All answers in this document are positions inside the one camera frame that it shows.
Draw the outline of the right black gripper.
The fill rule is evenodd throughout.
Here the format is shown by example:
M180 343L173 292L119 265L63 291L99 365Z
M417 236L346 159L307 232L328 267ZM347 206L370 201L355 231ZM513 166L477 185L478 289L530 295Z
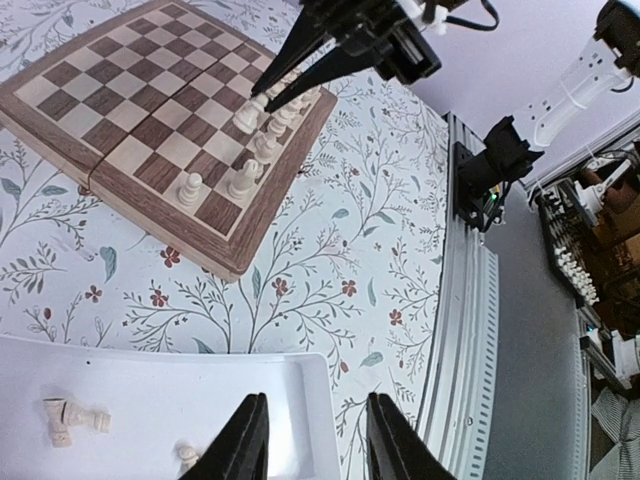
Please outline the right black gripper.
M302 10L279 53L252 87L266 93L330 37L334 48L264 108L274 113L308 90L372 68L404 85L427 78L441 61L422 31L436 19L435 1L301 1Z

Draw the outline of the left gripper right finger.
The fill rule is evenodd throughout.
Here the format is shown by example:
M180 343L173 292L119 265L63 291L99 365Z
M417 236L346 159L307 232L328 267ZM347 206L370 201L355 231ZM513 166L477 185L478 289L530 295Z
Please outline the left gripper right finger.
M367 398L367 465L373 480L455 480L431 454L391 397Z

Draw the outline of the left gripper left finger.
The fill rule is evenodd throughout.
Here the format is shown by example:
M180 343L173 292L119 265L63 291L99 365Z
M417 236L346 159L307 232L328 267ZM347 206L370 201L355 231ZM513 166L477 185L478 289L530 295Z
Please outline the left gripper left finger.
M268 478L268 400L248 394L183 480Z

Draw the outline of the light chess piece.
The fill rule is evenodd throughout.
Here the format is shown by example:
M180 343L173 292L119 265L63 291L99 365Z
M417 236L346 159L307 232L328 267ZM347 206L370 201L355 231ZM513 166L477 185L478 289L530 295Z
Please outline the light chess piece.
M307 99L307 95L303 94L288 102L283 107L283 111L287 114L288 117L295 117L301 112L303 108L307 107L309 103L310 101Z
M237 171L228 187L229 194L236 198L243 198L254 186L262 171L261 164L255 159L247 160Z
M272 162L278 145L277 137L271 132L262 132L255 141L255 159L261 164Z
M296 113L287 109L280 109L272 116L271 121L267 125L267 133L273 138L279 138L285 129L291 124Z

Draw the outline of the light pawn piece twelfth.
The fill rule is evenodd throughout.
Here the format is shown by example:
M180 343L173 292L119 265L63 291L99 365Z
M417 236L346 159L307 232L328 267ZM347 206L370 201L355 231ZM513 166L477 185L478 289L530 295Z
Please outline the light pawn piece twelfth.
M264 93L252 97L234 114L234 125L245 134L253 133L268 103L269 97Z

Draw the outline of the white divided tray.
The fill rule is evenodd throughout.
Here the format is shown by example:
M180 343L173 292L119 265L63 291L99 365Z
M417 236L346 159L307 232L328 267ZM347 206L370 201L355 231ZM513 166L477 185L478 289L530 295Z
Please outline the white divided tray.
M176 479L241 401L263 393L272 479L337 479L328 366L319 354L150 354L1 340L5 479Z

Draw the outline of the wooden chessboard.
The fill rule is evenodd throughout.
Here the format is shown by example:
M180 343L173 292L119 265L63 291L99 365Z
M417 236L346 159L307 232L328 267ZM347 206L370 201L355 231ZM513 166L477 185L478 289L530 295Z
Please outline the wooden chessboard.
M255 159L273 114L245 134L234 114L272 53L180 1L152 1L85 32L1 87L1 122L77 183L184 257L234 282L249 268L336 105L324 88L284 133L241 199L228 187ZM202 176L196 203L178 191Z

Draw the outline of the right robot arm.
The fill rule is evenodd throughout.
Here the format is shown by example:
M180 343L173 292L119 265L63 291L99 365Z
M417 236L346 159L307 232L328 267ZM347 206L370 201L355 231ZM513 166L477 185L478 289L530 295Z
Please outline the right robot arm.
M301 73L265 106L273 113L311 89L373 68L404 85L436 72L441 62L423 32L479 24L452 16L438 1L304 1L279 53L255 82L258 97L329 40L334 48ZM555 86L504 117L487 134L484 150L458 168L474 197L531 171L558 133L601 94L639 75L639 5L608 1L592 37Z

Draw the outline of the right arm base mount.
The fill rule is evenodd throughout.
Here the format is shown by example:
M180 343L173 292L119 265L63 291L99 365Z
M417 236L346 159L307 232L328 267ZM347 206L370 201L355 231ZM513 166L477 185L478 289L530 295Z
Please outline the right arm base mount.
M473 154L461 141L453 144L453 211L469 228L486 233L504 202L493 192L503 174L487 150Z

